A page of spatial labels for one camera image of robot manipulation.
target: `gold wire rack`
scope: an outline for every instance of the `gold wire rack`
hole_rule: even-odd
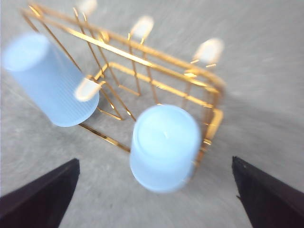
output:
[[[224,82],[211,71],[195,65],[195,63],[199,61],[198,59],[194,59],[192,62],[188,63],[159,52],[153,48],[147,47],[144,45],[144,42],[148,34],[145,34],[140,42],[136,42],[132,39],[133,31],[131,31],[128,36],[124,38],[113,32],[89,24],[84,13],[79,14],[76,8],[73,8],[73,10],[74,16],[70,17],[42,5],[31,3],[29,5],[29,9],[22,9],[21,13],[26,22],[37,32],[39,32],[39,30],[34,25],[33,19],[40,22],[42,27],[44,27],[44,29],[52,36],[52,38],[63,49],[66,55],[79,68],[79,70],[81,70],[79,65],[68,52],[67,48],[61,43],[59,38],[55,36],[53,31],[50,29],[50,26],[56,27],[65,33],[71,34],[86,43],[94,57],[95,62],[98,65],[98,73],[94,76],[88,75],[87,78],[100,85],[100,92],[105,98],[104,101],[109,103],[115,114],[111,114],[110,112],[98,107],[97,109],[99,112],[107,114],[117,121],[124,120],[121,113],[112,102],[110,96],[105,92],[105,88],[107,88],[114,95],[128,116],[136,121],[132,111],[118,95],[117,90],[123,89],[128,93],[133,94],[135,99],[138,99],[142,95],[139,81],[149,84],[153,101],[156,104],[161,104],[161,97],[159,97],[158,94],[159,90],[164,90],[176,95],[177,97],[180,97],[181,107],[184,109],[187,102],[192,102],[195,104],[197,108],[201,110],[199,122],[202,126],[203,136],[203,143],[195,162],[197,167],[200,164],[200,161],[207,148],[211,145],[212,139],[223,118],[223,112],[219,109],[218,105],[223,95]],[[113,42],[122,44],[123,46],[127,47],[128,50],[121,50],[115,46]],[[104,52],[105,50],[115,53],[119,57],[130,60],[132,62],[132,68],[128,68],[117,62],[109,61]],[[134,51],[142,53],[142,56],[136,56]],[[103,59],[105,62],[104,65],[100,63],[97,55],[100,55],[100,57]],[[149,61],[148,59],[150,58],[156,59],[157,64]],[[137,64],[146,68],[146,75],[137,71]],[[115,75],[114,69],[120,71],[124,75],[132,76],[136,89],[131,89],[122,85]],[[179,81],[179,83],[184,83],[185,89],[182,91],[173,86],[167,85],[162,80],[154,79],[152,70],[158,72],[158,74],[161,74],[161,78],[170,77],[171,79]],[[112,77],[114,85],[110,85],[108,80],[110,77]],[[192,88],[194,87],[201,90],[200,94],[202,98],[190,94]],[[111,144],[120,147],[124,151],[130,152],[130,148],[128,146],[120,143],[113,137],[110,137],[85,123],[81,123],[80,126],[105,139]]]

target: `wire basket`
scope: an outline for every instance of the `wire basket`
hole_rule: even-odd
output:
[[[80,39],[83,45],[87,46],[96,63],[97,73],[88,74],[86,78],[99,84],[98,90],[104,98],[101,99],[97,112],[108,115],[115,121],[114,124],[128,117],[136,121],[130,107],[132,105],[127,104],[126,100],[131,104],[136,104],[138,109],[139,104],[148,102],[163,104],[163,99],[171,95],[174,98],[165,100],[165,103],[174,101],[175,105],[179,103],[180,107],[190,113],[195,110],[193,115],[200,123],[203,137],[195,162],[198,166],[223,118],[223,112],[218,105],[222,98],[224,82],[210,70],[195,65],[199,61],[196,57],[192,62],[187,63],[144,45],[152,28],[147,28],[147,32],[143,33],[137,42],[133,37],[140,23],[135,25],[127,37],[122,37],[89,24],[84,13],[78,13],[76,8],[73,10],[74,17],[70,17],[33,3],[29,5],[29,9],[22,10],[22,16],[37,32],[38,28],[35,24],[39,22],[80,70],[82,69],[79,64],[58,36],[55,36],[51,27]],[[210,69],[214,66],[215,64],[211,63],[206,67]],[[106,106],[109,106],[112,111],[107,111]],[[85,122],[80,126],[124,151],[130,152],[130,148],[125,143],[115,139],[115,135],[109,136],[97,130],[97,123],[91,126]]]

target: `gray concrete floor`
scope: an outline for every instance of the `gray concrete floor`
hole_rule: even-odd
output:
[[[39,2],[72,15],[72,2]],[[1,1],[1,48],[30,30],[24,6]],[[76,157],[81,175],[60,227],[251,227],[236,198],[233,155],[304,191],[304,2],[104,0],[90,20],[127,34],[146,14],[155,19],[147,45],[170,55],[190,61],[208,38],[226,44],[216,71],[227,83],[225,117],[194,180],[172,194],[145,190],[127,154],[79,126],[53,126],[1,70],[1,195]],[[68,46],[90,71],[87,47]],[[112,128],[129,143],[128,131]]]

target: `white cap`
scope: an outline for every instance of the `white cap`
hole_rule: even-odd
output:
[[[136,24],[131,29],[131,34],[138,39],[146,38],[151,32],[154,25],[154,20],[150,16],[143,16],[138,19]]]
[[[194,59],[209,65],[218,62],[222,51],[224,50],[224,42],[218,38],[208,39],[202,43],[194,55]]]

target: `light blue cup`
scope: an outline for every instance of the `light blue cup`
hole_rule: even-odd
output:
[[[151,191],[177,190],[192,175],[200,145],[200,127],[188,112],[167,104],[150,107],[134,126],[131,171]]]
[[[39,33],[24,34],[14,40],[4,51],[2,65],[57,126],[83,122],[98,105],[98,93],[87,102],[74,97],[85,76]]]

